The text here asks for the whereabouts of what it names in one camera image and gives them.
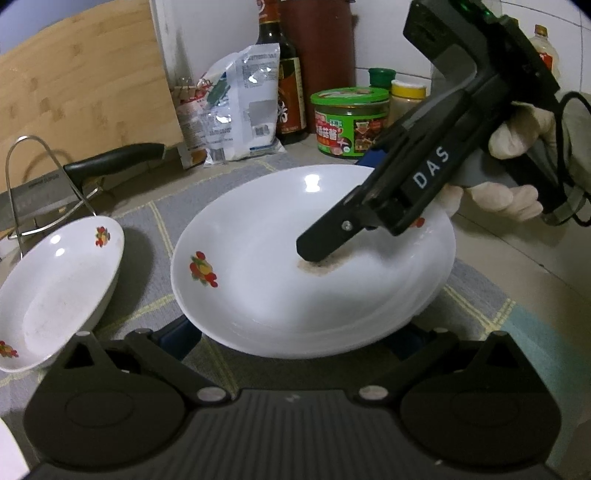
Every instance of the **green jar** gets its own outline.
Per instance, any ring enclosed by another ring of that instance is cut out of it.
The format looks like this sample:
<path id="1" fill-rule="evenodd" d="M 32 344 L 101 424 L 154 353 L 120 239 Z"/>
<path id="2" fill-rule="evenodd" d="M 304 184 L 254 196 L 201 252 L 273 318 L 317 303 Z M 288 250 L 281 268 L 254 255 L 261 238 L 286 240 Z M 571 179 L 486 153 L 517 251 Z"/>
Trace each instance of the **green jar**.
<path id="1" fill-rule="evenodd" d="M 311 101 L 318 149 L 334 157 L 362 157 L 388 117 L 388 91 L 382 88 L 325 90 L 312 95 Z"/>

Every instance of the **yellow lid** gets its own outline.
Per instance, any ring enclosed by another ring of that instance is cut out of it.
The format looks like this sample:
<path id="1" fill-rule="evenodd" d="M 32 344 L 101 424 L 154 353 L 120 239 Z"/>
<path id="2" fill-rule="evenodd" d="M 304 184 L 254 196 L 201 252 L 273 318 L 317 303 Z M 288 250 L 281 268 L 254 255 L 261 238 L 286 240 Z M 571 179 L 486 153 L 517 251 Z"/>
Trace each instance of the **yellow lid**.
<path id="1" fill-rule="evenodd" d="M 392 80 L 392 95 L 414 100 L 427 98 L 427 87 L 415 83 L 405 83 L 400 80 Z"/>

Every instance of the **gloved hand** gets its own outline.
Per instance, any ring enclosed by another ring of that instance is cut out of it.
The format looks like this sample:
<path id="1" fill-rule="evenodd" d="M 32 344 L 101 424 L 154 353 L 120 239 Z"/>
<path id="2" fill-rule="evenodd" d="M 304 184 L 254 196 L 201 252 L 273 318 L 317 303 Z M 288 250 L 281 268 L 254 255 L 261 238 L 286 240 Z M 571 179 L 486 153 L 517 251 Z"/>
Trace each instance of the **gloved hand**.
<path id="1" fill-rule="evenodd" d="M 573 100 L 564 112 L 565 145 L 568 146 L 569 173 L 575 182 L 591 192 L 591 116 L 582 103 Z M 513 117 L 502 124 L 489 141 L 490 154 L 500 160 L 515 158 L 526 153 L 541 138 L 556 160 L 556 120 L 551 112 L 532 105 L 520 105 Z M 526 185 L 509 188 L 498 183 L 483 183 L 466 189 L 474 202 L 487 212 L 496 212 L 518 222 L 524 222 L 542 213 L 543 207 L 535 187 Z M 446 185 L 438 200 L 449 216 L 460 207 L 463 188 Z"/>

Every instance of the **table mat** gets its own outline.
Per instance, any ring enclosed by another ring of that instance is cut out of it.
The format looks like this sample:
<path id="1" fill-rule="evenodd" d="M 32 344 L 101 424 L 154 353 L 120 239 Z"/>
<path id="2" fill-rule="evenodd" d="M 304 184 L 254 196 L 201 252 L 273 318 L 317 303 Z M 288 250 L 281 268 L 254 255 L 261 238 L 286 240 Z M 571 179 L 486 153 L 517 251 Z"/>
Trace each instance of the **table mat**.
<path id="1" fill-rule="evenodd" d="M 147 327 L 157 330 L 179 317 L 170 284 L 170 259 L 187 224 L 220 195 L 277 170 L 300 166 L 288 154 L 248 162 L 180 192 L 117 217 L 125 232 L 118 285 L 97 325 L 99 339 L 119 339 Z M 563 429 L 549 460 L 557 466 L 582 411 L 591 362 L 472 267 L 456 260 L 439 296 L 413 322 L 424 329 L 446 327 L 462 339 L 509 332 L 553 392 L 563 414 Z M 278 360 L 231 350 L 204 337 L 184 363 L 235 394 L 240 388 L 286 390 L 357 387 L 398 362 L 380 343 L 329 358 Z M 44 371 L 0 372 L 0 416 L 12 430 L 27 461 L 37 457 L 22 429 L 22 411 Z"/>

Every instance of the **screw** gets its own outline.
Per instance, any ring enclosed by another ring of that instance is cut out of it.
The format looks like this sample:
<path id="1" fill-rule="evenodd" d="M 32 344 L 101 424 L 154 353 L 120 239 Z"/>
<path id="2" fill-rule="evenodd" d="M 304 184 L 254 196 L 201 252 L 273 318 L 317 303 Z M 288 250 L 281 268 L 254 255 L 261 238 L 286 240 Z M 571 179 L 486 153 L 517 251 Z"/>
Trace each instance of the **screw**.
<path id="1" fill-rule="evenodd" d="M 368 385 L 359 389 L 359 396 L 367 401 L 380 401 L 388 396 L 388 390 L 378 385 Z"/>
<path id="2" fill-rule="evenodd" d="M 204 387 L 197 392 L 197 398 L 207 403 L 220 403 L 226 395 L 226 391 L 219 387 Z"/>

